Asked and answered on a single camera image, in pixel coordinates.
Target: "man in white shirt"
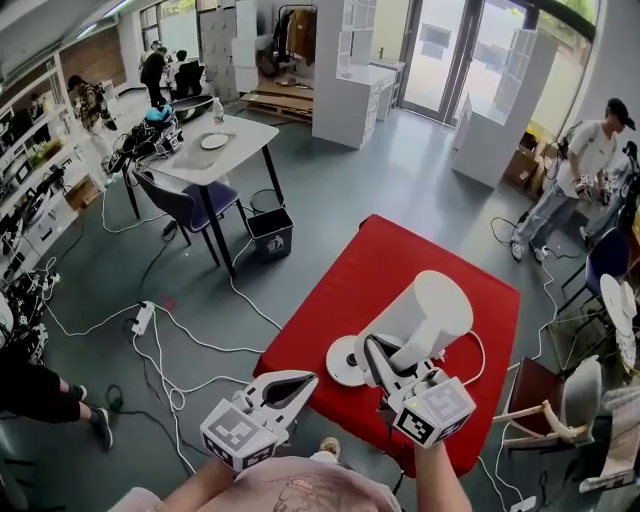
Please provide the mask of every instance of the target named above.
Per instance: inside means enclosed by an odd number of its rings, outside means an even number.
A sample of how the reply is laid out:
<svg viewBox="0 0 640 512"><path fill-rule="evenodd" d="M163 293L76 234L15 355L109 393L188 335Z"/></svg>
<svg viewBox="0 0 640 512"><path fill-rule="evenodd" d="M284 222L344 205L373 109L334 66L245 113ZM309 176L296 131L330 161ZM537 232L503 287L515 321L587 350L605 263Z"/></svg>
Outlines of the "man in white shirt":
<svg viewBox="0 0 640 512"><path fill-rule="evenodd" d="M511 254L517 261L522 259L527 244L531 245L536 260L544 261L544 248L551 233L565 224L578 201L587 197L585 182L593 183L596 190L603 186L602 171L616 151L616 134L625 126L636 129L627 107L613 98L607 103L604 121L585 121L576 128L557 180L513 233Z"/></svg>

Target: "red tablecloth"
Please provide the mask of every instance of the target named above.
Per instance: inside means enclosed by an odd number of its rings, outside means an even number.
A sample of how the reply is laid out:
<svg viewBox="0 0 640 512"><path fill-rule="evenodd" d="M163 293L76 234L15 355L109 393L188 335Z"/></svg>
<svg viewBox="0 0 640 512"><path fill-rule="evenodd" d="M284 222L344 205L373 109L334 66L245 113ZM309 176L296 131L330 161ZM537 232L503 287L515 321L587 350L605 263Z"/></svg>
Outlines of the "red tablecloth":
<svg viewBox="0 0 640 512"><path fill-rule="evenodd" d="M446 440L451 463L460 476L474 466L496 412L518 320L520 294L471 263L392 222L372 215L260 357L254 375L295 369L315 372L320 383L310 405L345 430L389 453L413 476L411 442L389 430L376 414L380 390L347 388L327 373L325 357L338 338L359 333L414 277L436 270L451 277L473 308L473 330L487 355L484 374L467 390L477 409L466 425ZM477 341L465 335L447 348L441 365L465 381L480 369Z"/></svg>

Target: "baseball cap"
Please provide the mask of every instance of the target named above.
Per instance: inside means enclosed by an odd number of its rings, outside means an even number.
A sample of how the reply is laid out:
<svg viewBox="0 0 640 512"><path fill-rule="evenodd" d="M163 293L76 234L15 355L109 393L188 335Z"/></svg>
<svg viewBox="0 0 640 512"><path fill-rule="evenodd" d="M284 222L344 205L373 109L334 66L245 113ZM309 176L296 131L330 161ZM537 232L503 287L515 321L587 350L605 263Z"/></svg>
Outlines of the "baseball cap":
<svg viewBox="0 0 640 512"><path fill-rule="evenodd" d="M616 116L622 124L628 126L632 130L636 129L636 123L629 117L627 106L622 103L622 100L619 98L611 98L607 103L607 107L609 108L609 112Z"/></svg>

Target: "blue chair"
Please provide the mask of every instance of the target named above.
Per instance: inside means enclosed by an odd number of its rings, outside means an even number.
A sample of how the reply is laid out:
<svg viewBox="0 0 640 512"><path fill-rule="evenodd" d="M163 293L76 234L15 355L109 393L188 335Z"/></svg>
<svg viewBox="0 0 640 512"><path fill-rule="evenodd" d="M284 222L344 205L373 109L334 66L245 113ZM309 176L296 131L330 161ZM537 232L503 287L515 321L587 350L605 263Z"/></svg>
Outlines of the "blue chair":
<svg viewBox="0 0 640 512"><path fill-rule="evenodd" d="M584 286L580 288L565 304L558 310L558 314L564 311L569 304L578 298L585 290L589 290L594 298L600 297L600 278L604 274L613 277L620 277L627 273L629 269L629 256L631 249L629 247L629 239L625 233L618 228L607 231L604 236L598 240L595 247L587 255L587 259L565 283L562 285L564 289L571 281L573 281L580 272L584 273Z"/></svg>
<svg viewBox="0 0 640 512"><path fill-rule="evenodd" d="M173 192L158 185L151 173L133 171L133 174L153 204L176 220L180 231L182 231L189 245L191 245L191 240L189 240L187 231L191 233L202 233L205 242L207 242L207 247L209 247L209 251L213 256L213 260L219 267L220 260L207 234L207 227L211 224L211 221L202 202L199 187L190 185L182 192ZM213 205L216 216L224 216L224 212L235 203L240 211L242 222L244 222L245 227L247 227L247 217L244 213L244 207L240 202L240 194L236 190L217 181L211 183L207 189L209 190L211 204Z"/></svg>

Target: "glass door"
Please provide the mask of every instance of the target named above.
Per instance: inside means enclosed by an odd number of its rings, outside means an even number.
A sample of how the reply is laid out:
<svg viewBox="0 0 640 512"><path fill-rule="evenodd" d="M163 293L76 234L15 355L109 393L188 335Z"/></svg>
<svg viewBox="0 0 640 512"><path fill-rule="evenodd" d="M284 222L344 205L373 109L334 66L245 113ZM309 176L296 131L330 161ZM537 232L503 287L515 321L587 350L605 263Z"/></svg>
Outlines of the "glass door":
<svg viewBox="0 0 640 512"><path fill-rule="evenodd" d="M467 94L491 102L514 31L535 25L527 5L523 0L417 0L400 105L455 125Z"/></svg>
<svg viewBox="0 0 640 512"><path fill-rule="evenodd" d="M462 93L454 92L456 102L451 110L455 110L455 116L451 124L457 122L467 94L470 94L476 103L493 101L507 63L514 33L524 27L526 15L525 7L508 0L485 0L473 51L465 69L464 79L458 84L462 85Z"/></svg>
<svg viewBox="0 0 640 512"><path fill-rule="evenodd" d="M470 30L470 0L417 0L401 106L444 121Z"/></svg>

